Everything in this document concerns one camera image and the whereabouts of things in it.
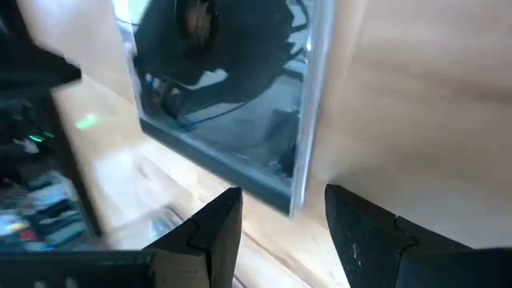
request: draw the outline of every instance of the wooden surface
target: wooden surface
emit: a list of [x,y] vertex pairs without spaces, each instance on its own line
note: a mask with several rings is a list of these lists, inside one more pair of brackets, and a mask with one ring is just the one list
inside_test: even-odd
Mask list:
[[[55,99],[107,230],[167,204],[187,217],[228,187],[140,132],[109,1],[20,3],[39,42],[85,72]],[[245,195],[246,286],[348,286],[327,182],[467,245],[510,246],[511,12],[506,0],[338,1],[306,206],[289,220]],[[98,124],[76,129],[88,114]]]

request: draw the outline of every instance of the green led light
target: green led light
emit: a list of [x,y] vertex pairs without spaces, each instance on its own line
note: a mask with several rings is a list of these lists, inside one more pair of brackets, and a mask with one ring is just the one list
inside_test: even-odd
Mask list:
[[96,124],[97,122],[98,119],[94,115],[88,115],[84,119],[76,122],[74,125],[80,130],[84,130]]
[[44,140],[43,138],[41,138],[39,136],[33,136],[33,135],[29,135],[29,138],[36,142],[42,142],[42,140]]

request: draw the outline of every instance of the tempered glass side panel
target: tempered glass side panel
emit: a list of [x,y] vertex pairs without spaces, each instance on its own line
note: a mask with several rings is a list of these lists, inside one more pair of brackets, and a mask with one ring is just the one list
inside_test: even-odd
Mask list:
[[280,210],[300,206],[325,3],[114,0],[145,132]]

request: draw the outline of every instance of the glass panel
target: glass panel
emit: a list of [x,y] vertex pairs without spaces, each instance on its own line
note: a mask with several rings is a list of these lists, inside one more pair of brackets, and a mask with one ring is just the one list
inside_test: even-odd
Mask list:
[[[304,190],[306,169],[297,167],[307,167],[311,148],[301,144],[298,160],[302,107],[318,104],[305,98],[321,89],[310,81],[318,93],[308,95],[304,86],[313,2],[114,0],[114,8],[146,132],[256,195],[279,194],[287,200],[265,200],[288,210],[292,187]],[[316,107],[309,126],[315,115]]]

